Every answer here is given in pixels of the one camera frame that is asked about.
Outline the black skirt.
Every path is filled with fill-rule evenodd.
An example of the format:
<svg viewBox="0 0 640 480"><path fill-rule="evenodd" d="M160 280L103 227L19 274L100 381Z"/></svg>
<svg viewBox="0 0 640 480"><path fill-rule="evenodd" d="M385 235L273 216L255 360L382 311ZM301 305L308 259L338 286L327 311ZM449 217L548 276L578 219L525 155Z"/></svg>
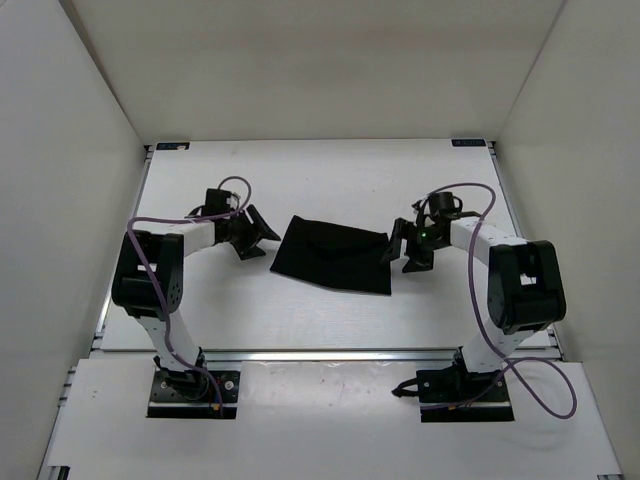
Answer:
<svg viewBox="0 0 640 480"><path fill-rule="evenodd" d="M389 296L385 233L294 216L270 271L336 291Z"/></svg>

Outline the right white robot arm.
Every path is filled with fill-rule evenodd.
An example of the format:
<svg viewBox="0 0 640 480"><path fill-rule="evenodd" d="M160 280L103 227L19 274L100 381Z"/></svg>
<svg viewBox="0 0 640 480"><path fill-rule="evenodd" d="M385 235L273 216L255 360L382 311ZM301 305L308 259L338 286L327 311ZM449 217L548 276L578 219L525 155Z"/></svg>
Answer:
<svg viewBox="0 0 640 480"><path fill-rule="evenodd" d="M467 278L475 292L473 267L487 267L488 318L479 333L459 349L462 364L448 376L449 391L471 400L484 388L482 374L499 370L518 346L533 334L565 318L567 305L557 254L549 241L529 241L466 211L451 191L432 193L414 204L416 219L394 221L381 258L383 265L404 256L404 273L434 267L435 252L455 247L468 254Z"/></svg>

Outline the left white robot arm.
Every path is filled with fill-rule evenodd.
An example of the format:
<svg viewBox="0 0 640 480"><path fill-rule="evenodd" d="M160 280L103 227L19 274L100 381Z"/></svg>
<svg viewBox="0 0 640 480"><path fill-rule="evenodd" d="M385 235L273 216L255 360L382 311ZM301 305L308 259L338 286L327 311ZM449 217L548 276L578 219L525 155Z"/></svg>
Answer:
<svg viewBox="0 0 640 480"><path fill-rule="evenodd" d="M216 384L180 313L185 259L227 243L249 260L266 254L261 241L279 239L248 198L222 186L209 188L204 203L181 219L135 216L127 222L112 301L143 327L156 349L156 368L185 397L197 398Z"/></svg>

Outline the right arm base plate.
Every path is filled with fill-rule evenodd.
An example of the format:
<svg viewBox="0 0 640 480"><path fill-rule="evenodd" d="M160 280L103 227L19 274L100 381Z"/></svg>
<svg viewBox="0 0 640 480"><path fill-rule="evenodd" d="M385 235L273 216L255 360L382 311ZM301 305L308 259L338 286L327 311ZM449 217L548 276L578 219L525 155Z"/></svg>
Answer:
<svg viewBox="0 0 640 480"><path fill-rule="evenodd" d="M470 372L460 353L443 369L417 370L391 393L417 398L422 423L503 423L515 420L500 369Z"/></svg>

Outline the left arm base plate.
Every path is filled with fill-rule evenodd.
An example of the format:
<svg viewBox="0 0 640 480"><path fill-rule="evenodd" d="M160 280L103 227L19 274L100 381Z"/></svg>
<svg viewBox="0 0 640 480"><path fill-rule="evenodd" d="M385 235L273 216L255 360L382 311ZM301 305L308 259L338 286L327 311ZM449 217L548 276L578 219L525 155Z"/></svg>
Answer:
<svg viewBox="0 0 640 480"><path fill-rule="evenodd" d="M150 387L147 417L152 419L234 420L241 371L223 368L208 376L157 369Z"/></svg>

